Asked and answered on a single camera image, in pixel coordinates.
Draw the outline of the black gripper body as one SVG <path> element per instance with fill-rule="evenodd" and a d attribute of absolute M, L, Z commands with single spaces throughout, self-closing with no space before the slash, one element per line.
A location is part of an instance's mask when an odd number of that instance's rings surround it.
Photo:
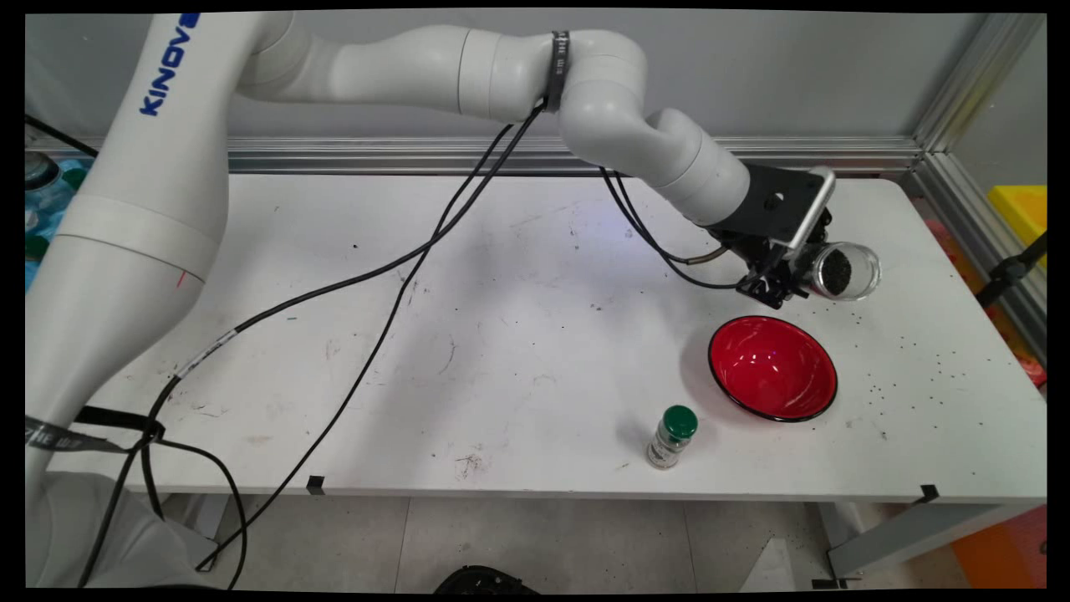
<path fill-rule="evenodd" d="M 769 237 L 748 235 L 735 230 L 719 230 L 719 243 L 727 251 L 737 254 L 750 271 L 791 271 L 792 258 L 788 248 Z"/>

